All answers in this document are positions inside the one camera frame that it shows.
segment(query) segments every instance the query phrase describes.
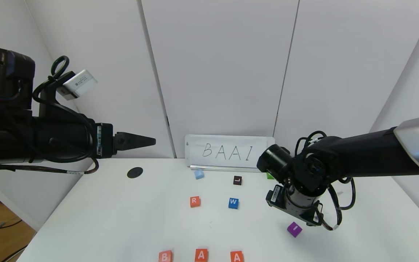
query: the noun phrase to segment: letter b block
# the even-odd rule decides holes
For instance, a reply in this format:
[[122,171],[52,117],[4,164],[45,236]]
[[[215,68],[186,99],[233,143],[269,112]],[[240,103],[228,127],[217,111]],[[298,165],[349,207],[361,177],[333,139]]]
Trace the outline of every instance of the letter b block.
[[172,262],[172,251],[159,252],[158,262]]

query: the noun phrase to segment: black circular disk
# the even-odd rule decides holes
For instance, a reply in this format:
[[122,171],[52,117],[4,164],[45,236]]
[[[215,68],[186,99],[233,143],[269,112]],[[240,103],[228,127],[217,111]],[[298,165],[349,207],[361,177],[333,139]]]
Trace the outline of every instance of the black circular disk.
[[129,178],[136,178],[143,173],[143,168],[141,167],[134,167],[127,172],[127,176]]

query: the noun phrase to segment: purple letter block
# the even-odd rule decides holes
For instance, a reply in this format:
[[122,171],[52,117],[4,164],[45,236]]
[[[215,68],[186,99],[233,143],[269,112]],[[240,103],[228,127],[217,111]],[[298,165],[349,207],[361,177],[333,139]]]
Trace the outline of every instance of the purple letter block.
[[302,228],[298,226],[295,222],[292,222],[292,224],[287,228],[287,231],[289,231],[294,237],[296,237],[298,236],[298,234],[300,234]]

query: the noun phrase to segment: letter r block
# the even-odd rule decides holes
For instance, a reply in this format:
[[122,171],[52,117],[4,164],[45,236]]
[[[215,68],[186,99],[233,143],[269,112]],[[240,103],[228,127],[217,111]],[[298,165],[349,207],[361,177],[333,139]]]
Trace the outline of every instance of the letter r block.
[[190,198],[190,207],[199,207],[200,204],[201,204],[201,200],[199,196]]

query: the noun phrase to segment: label sticker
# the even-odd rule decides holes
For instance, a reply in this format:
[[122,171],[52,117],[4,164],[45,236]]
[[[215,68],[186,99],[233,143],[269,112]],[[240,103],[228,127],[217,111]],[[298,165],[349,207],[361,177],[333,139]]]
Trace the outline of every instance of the label sticker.
[[101,156],[102,147],[101,147],[101,126],[96,127],[96,154]]
[[274,187],[274,192],[272,193],[272,196],[271,196],[271,202],[276,202],[276,199],[278,199],[278,194],[280,190],[281,190],[280,186]]

